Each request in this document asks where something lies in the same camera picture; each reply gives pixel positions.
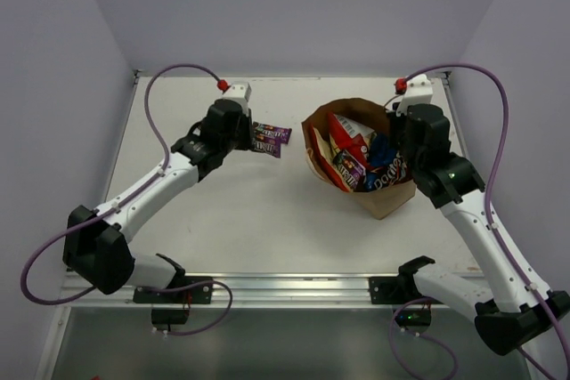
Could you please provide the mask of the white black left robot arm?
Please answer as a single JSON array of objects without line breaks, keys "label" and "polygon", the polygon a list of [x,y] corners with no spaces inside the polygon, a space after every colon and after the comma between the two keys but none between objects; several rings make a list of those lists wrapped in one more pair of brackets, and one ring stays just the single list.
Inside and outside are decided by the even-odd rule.
[{"label": "white black left robot arm", "polygon": [[129,244],[168,202],[221,166],[231,151],[248,150],[252,144],[248,101],[216,100],[199,132],[179,139],[168,160],[111,202],[95,209],[78,206],[70,213],[64,263],[105,295],[132,286],[154,290],[165,302],[179,300],[185,290],[184,268],[165,255],[134,255]]}]

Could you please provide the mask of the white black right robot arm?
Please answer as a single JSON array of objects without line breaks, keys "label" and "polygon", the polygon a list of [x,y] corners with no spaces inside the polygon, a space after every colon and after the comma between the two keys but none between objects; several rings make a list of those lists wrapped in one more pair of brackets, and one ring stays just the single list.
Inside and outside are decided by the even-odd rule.
[{"label": "white black right robot arm", "polygon": [[451,150],[450,122],[432,104],[390,111],[389,140],[418,190],[468,246],[488,283],[478,287],[427,256],[398,269],[396,290],[407,302],[431,297],[472,321],[483,342],[504,356],[549,330],[569,312],[569,294],[553,290],[522,256],[498,216],[485,204],[485,183]]}]

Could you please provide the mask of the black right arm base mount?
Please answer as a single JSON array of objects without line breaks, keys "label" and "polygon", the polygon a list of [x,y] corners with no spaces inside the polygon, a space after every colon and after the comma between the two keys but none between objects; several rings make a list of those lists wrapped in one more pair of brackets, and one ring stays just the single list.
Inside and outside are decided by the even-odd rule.
[{"label": "black right arm base mount", "polygon": [[[423,295],[413,282],[413,275],[422,267],[436,262],[425,255],[414,258],[398,268],[396,276],[372,276],[368,278],[370,302],[392,305],[394,312],[409,301]],[[404,309],[395,319],[399,327],[423,333],[432,321],[431,303],[423,303],[419,309]]]}]

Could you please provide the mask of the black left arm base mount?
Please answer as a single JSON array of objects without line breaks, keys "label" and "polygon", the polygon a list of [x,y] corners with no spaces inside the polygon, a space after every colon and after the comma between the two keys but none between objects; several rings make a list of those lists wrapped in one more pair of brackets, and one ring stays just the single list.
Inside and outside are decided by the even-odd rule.
[{"label": "black left arm base mount", "polygon": [[151,324],[157,329],[172,330],[183,326],[190,316],[193,304],[210,304],[213,293],[213,278],[207,276],[183,276],[174,278],[170,288],[187,287],[192,289],[179,292],[159,293],[137,288],[133,302],[151,306]]}]

